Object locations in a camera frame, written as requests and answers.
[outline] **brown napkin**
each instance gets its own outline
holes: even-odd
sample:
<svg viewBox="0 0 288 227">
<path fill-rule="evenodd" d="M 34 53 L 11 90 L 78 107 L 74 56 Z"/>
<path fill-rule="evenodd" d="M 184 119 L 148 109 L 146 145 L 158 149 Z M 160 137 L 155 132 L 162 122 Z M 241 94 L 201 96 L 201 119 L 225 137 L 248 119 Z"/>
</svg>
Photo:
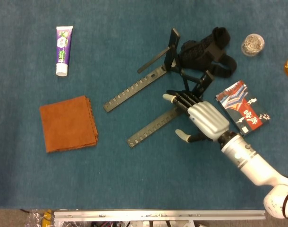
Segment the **brown napkin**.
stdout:
<svg viewBox="0 0 288 227">
<path fill-rule="evenodd" d="M 41 106 L 40 114 L 47 153 L 96 145 L 98 132 L 86 96 Z"/>
</svg>

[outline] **toothpaste tube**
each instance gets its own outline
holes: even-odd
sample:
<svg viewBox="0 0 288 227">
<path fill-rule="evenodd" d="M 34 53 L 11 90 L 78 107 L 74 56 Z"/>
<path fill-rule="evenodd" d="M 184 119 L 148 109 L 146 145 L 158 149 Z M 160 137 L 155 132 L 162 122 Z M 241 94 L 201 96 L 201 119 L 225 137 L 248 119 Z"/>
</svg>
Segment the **toothpaste tube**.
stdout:
<svg viewBox="0 0 288 227">
<path fill-rule="evenodd" d="M 68 74 L 70 41 L 73 26 L 56 27 L 57 29 L 57 63 L 56 75 L 65 77 Z"/>
</svg>

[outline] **white tube cap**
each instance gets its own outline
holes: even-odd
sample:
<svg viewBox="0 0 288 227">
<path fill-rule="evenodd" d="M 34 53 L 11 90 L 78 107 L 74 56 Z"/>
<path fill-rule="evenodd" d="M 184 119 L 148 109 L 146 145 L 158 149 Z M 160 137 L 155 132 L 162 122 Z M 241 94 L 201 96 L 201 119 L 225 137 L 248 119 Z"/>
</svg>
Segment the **white tube cap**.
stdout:
<svg viewBox="0 0 288 227">
<path fill-rule="evenodd" d="M 68 75 L 68 65 L 64 63 L 56 64 L 56 75 L 60 77 L 65 77 Z"/>
</svg>

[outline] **purple toothpaste label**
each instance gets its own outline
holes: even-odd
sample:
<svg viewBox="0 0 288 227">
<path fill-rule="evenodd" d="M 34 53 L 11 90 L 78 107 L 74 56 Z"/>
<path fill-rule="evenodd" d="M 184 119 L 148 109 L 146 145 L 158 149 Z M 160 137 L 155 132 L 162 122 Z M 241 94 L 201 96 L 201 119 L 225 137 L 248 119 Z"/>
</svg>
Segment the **purple toothpaste label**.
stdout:
<svg viewBox="0 0 288 227">
<path fill-rule="evenodd" d="M 73 27 L 57 27 L 57 63 L 69 64 Z"/>
</svg>

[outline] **folded towel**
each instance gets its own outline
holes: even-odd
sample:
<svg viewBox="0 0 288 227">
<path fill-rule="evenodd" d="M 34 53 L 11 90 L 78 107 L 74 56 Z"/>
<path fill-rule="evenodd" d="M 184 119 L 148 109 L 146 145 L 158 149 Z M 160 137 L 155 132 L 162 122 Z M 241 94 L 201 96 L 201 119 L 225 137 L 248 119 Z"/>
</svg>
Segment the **folded towel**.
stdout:
<svg viewBox="0 0 288 227">
<path fill-rule="evenodd" d="M 47 153 L 96 145 L 98 132 L 86 96 L 41 106 L 40 114 Z"/>
</svg>

